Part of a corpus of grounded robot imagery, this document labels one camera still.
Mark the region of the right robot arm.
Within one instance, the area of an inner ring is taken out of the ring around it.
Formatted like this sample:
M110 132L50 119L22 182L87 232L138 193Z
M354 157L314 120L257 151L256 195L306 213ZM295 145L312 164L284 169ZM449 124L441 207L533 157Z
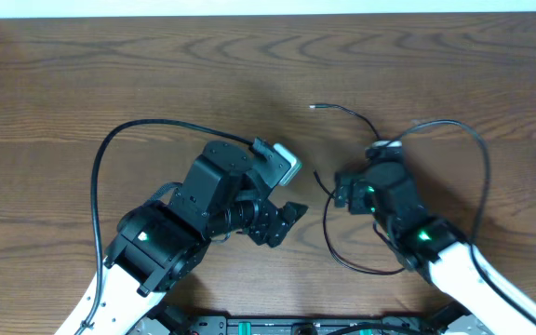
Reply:
M536 334L536 302L500 275L465 234L425 207L404 164L335 174L338 207L371 214L403 266L466 308L493 334Z

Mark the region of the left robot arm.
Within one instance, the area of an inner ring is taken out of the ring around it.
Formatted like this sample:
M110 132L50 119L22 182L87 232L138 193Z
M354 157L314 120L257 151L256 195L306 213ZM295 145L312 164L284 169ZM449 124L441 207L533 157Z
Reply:
M217 236L279 246L308 207L269 199L302 167L286 147L256 139L247 152L210 141L182 182L163 185L117 225L102 271L60 334L126 334L203 260Z

